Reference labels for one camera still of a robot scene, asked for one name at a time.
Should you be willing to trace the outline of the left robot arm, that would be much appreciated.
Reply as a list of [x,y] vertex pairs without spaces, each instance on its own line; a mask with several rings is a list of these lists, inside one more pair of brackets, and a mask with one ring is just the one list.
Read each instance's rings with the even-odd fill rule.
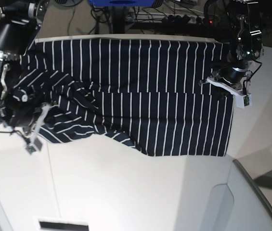
[[259,58],[263,53],[259,2],[224,0],[223,7],[230,31],[222,39],[230,45],[227,59],[213,61],[211,75],[199,82],[213,85],[213,95],[219,100],[229,97],[231,91],[247,96],[248,84],[262,66]]

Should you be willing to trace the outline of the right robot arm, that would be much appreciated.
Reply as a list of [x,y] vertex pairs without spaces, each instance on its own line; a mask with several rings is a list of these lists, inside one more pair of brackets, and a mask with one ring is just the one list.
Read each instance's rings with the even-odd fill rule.
[[20,58],[34,43],[49,1],[0,0],[0,124],[18,134],[27,147],[40,144],[37,135],[50,104],[40,96],[13,94],[22,81]]

